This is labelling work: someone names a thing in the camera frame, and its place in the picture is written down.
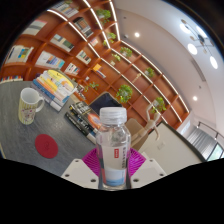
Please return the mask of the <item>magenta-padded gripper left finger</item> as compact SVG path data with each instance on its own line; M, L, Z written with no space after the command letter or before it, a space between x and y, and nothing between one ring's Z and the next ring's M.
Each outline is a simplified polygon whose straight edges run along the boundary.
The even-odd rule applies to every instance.
M88 152L82 159L74 159L61 177L84 188L97 189L99 185L100 163L97 149Z

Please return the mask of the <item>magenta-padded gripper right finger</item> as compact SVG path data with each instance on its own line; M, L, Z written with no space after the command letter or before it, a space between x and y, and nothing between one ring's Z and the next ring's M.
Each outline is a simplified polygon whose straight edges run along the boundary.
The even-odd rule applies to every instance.
M129 180L132 189L141 188L166 176L154 158L135 149L130 151Z

